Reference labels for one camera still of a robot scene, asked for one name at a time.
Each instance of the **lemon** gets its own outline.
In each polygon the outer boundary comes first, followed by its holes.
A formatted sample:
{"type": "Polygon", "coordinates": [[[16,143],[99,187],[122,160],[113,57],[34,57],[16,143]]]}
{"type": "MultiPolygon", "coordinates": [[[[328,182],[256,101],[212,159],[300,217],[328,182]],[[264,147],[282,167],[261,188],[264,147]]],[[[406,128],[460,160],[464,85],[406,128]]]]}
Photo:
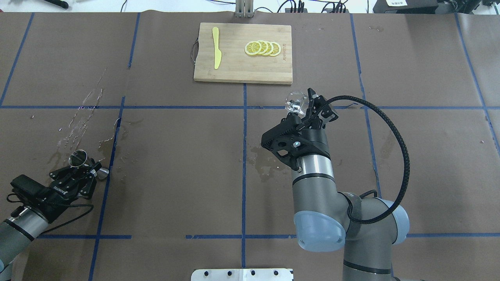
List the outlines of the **lemon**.
{"type": "Polygon", "coordinates": [[[257,55],[262,48],[262,44],[258,41],[250,41],[245,46],[245,53],[250,56],[257,55]]]}
{"type": "Polygon", "coordinates": [[[263,56],[269,56],[270,54],[273,53],[273,50],[275,49],[275,47],[269,41],[266,41],[265,43],[269,46],[269,50],[267,52],[263,53],[262,55],[263,56]]]}
{"type": "Polygon", "coordinates": [[[272,52],[269,54],[270,57],[276,57],[281,53],[281,46],[276,42],[270,42],[272,45],[272,52]]]}
{"type": "Polygon", "coordinates": [[[259,40],[258,41],[260,43],[260,45],[262,46],[260,48],[260,52],[258,52],[259,55],[262,55],[264,53],[267,53],[269,51],[269,45],[267,44],[267,41],[264,41],[264,40],[259,40]]]}

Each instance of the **wooden cutting board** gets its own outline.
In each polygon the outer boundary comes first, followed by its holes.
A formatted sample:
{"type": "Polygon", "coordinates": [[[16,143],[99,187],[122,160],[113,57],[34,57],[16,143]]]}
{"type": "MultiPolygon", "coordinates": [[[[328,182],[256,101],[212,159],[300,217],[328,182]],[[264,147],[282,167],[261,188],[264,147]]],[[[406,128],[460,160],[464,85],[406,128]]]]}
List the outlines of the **wooden cutting board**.
{"type": "Polygon", "coordinates": [[[199,25],[198,42],[199,51],[194,66],[195,81],[292,84],[290,25],[202,22],[199,25]],[[219,49],[222,52],[218,69],[214,69],[213,27],[219,28],[219,49]],[[281,53],[274,57],[247,55],[245,45],[257,40],[279,43],[281,53]]]}

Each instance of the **white bracket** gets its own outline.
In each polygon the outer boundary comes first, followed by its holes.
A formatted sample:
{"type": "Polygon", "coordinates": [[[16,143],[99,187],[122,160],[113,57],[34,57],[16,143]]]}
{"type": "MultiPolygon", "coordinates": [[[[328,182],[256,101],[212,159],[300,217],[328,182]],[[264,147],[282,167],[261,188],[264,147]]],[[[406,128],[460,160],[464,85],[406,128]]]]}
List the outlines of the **white bracket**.
{"type": "Polygon", "coordinates": [[[289,268],[197,269],[191,281],[294,281],[289,268]]]}
{"type": "Polygon", "coordinates": [[[254,0],[236,0],[237,18],[253,18],[254,17],[254,0]]]}

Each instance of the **yellow knife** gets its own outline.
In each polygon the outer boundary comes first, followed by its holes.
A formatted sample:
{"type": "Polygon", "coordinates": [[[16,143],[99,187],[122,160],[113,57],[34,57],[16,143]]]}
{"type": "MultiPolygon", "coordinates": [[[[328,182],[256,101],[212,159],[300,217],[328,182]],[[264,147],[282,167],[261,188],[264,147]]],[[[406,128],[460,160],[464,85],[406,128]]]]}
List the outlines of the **yellow knife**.
{"type": "Polygon", "coordinates": [[[212,35],[213,35],[213,49],[214,49],[214,54],[215,54],[215,62],[213,65],[214,69],[218,69],[219,66],[221,65],[221,59],[222,59],[222,52],[219,50],[219,28],[214,27],[212,28],[212,35]]]}

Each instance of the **white floor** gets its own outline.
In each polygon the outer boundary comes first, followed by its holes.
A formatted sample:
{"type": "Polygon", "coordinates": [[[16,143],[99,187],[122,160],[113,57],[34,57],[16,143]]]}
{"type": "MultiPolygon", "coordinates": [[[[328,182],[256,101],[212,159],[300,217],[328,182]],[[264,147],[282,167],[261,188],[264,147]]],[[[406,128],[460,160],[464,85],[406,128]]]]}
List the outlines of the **white floor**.
{"type": "MultiPolygon", "coordinates": [[[[125,0],[66,0],[69,9],[60,8],[44,0],[0,0],[0,9],[4,12],[119,12],[125,0]]],[[[377,0],[369,1],[369,11],[372,13],[373,5],[377,0]]],[[[254,0],[254,8],[266,7],[276,12],[283,3],[282,0],[254,0]]],[[[325,3],[313,0],[305,1],[305,8],[309,13],[321,12],[325,3]]],[[[351,13],[366,13],[366,0],[348,0],[345,4],[351,13]]],[[[157,10],[162,12],[219,12],[234,11],[233,4],[210,2],[209,0],[128,0],[123,7],[124,12],[143,12],[157,10]]],[[[475,14],[496,15],[491,7],[480,5],[475,14]]]]}

